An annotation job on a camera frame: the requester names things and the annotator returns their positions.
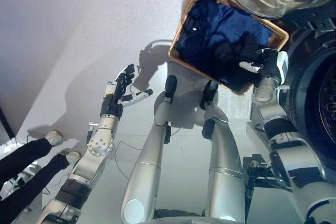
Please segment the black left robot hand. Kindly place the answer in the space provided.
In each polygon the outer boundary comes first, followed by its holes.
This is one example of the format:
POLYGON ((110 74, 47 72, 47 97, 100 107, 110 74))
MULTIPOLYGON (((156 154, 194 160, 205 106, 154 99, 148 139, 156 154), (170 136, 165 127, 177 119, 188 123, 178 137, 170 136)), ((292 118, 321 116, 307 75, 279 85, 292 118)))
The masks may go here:
POLYGON ((151 89, 135 94, 126 94, 127 87, 132 84, 135 76, 134 64, 127 65, 113 81, 108 81, 103 96, 100 117, 114 115, 122 117, 123 108, 134 105, 153 94, 151 89))

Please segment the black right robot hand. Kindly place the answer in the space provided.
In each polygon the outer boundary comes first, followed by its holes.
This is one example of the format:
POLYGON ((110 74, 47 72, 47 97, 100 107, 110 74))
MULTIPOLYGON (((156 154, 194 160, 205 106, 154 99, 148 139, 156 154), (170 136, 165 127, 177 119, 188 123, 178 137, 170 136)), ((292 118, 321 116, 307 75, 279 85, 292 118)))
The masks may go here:
POLYGON ((240 60, 239 66, 262 78, 274 77, 282 85, 287 76, 289 58, 286 51, 264 48, 254 51, 251 57, 240 60))

